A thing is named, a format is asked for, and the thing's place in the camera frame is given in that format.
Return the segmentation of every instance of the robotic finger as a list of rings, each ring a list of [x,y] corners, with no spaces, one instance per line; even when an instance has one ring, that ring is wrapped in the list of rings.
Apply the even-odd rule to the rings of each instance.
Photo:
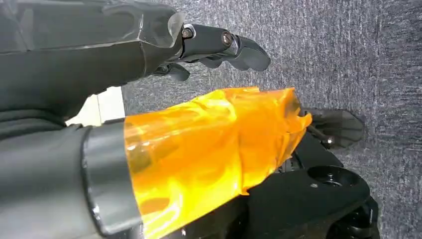
[[[173,79],[187,80],[189,72],[179,62],[201,62],[208,68],[217,68],[228,61],[234,68],[246,71],[264,71],[270,57],[255,41],[230,33],[226,29],[197,24],[186,24],[181,30],[182,49],[153,75],[171,75]]]

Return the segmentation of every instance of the circular hole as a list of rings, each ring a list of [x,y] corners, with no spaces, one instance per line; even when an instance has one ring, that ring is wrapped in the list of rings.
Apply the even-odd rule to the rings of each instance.
[[[359,176],[347,169],[334,166],[316,166],[308,170],[308,175],[332,187],[352,187],[359,182]]]

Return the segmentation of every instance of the orange plastic wrap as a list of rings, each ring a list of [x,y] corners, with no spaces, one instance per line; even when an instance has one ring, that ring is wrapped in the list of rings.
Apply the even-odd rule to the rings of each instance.
[[[216,209],[274,172],[301,140],[294,89],[216,90],[125,120],[126,154],[147,239]]]

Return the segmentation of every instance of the black cylindrical joint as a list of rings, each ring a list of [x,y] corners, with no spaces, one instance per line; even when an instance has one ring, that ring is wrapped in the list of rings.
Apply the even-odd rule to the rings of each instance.
[[[88,200],[101,233],[108,236],[140,227],[141,216],[126,162],[123,122],[92,129],[83,154]]]

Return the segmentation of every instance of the bolt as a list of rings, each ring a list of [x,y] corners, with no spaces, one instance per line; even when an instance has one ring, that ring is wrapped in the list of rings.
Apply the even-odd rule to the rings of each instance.
[[[194,34],[192,33],[192,30],[190,30],[189,28],[184,28],[182,30],[182,37],[183,38],[190,38],[192,37]]]
[[[327,143],[328,143],[328,144],[332,144],[332,143],[334,143],[334,139],[333,139],[332,137],[329,137],[329,138],[327,139]]]
[[[226,45],[226,46],[230,46],[231,45],[231,34],[230,33],[224,32],[223,33],[223,36],[222,36],[222,39],[223,39],[224,45]]]

